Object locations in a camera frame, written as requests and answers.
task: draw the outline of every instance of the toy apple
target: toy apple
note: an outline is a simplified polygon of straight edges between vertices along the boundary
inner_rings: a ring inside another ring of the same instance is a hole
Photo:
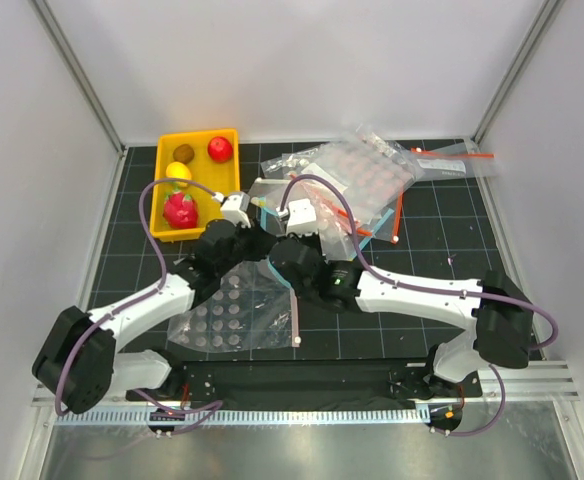
[[[177,192],[170,195],[163,205],[163,218],[172,228],[196,228],[199,214],[196,211],[196,202],[190,195]]]
[[[208,155],[217,163],[227,162],[232,158],[234,149],[232,144],[223,137],[214,137],[208,143]]]

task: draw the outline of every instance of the lemon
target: lemon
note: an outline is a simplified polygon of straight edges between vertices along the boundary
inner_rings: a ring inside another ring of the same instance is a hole
[[[185,180],[192,180],[192,172],[184,164],[180,162],[172,162],[165,169],[165,176],[168,178],[183,178]],[[174,182],[179,188],[186,188],[189,186],[185,182]]]

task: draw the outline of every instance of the yellow tray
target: yellow tray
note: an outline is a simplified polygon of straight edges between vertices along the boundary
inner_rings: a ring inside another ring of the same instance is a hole
[[[208,143],[214,137],[227,138],[234,148],[232,160],[216,163],[208,156]],[[154,179],[165,178],[165,169],[174,161],[172,154],[179,145],[188,143],[194,149],[194,159],[188,163],[192,172],[192,180],[210,187],[215,192],[224,195],[241,190],[239,178],[239,134],[234,129],[208,130],[205,132],[174,133],[159,138],[159,148],[156,152],[156,169]],[[163,218],[163,205],[166,195],[174,191],[172,183],[162,183],[154,187],[152,192],[152,213],[150,215],[150,233],[163,242],[178,242],[199,238],[210,221],[221,218],[221,206],[209,194],[196,187],[188,187],[184,191],[194,198],[199,221],[197,228],[176,230]]]

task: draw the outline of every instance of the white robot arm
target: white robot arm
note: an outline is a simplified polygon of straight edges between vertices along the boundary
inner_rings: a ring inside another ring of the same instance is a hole
[[[225,219],[208,224],[193,252],[172,268],[162,288],[157,282],[115,304],[87,313],[71,307],[59,316],[32,369],[52,391],[57,388],[61,367],[76,339],[96,319],[110,317],[84,344],[65,381],[63,402],[74,413],[89,410],[108,394],[136,388],[162,390],[169,397],[168,387],[183,385],[182,366],[165,352],[118,352],[156,324],[201,304],[218,290],[221,277],[241,261],[266,257],[298,298],[322,308],[396,312],[463,329],[452,341],[430,352],[428,364],[419,373],[418,381],[423,386],[419,398],[449,395],[469,374],[488,363],[510,368],[527,366],[530,312],[466,294],[440,295],[398,288],[379,281],[356,262],[327,262],[320,250],[316,222],[308,219],[307,204],[290,202],[287,235],[276,238],[247,219],[245,194],[236,193],[229,199],[232,201],[221,209]],[[376,273],[411,285],[525,298],[507,277],[496,272],[489,272],[484,279],[462,281],[380,269]],[[119,311],[123,304],[130,306]]]

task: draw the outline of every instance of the grid mat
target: grid mat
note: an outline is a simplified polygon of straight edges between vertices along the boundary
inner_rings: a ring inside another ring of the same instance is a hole
[[[435,150],[462,140],[401,141],[406,148]],[[244,144],[239,149],[241,185],[259,174],[259,162],[317,143]],[[155,147],[130,148],[106,235],[90,308],[118,301],[160,275],[158,261],[138,219],[138,197],[154,178]],[[146,211],[150,210],[150,198]],[[161,243],[167,262],[187,252],[189,242]],[[443,279],[483,277],[503,271],[490,221],[474,179],[424,182],[405,194],[399,242],[372,240],[368,262],[397,273]],[[425,357],[435,344],[460,330],[446,324],[394,313],[335,314],[299,302],[299,348],[208,354],[167,340],[168,321],[140,335],[124,349],[167,348],[182,360],[291,360]]]

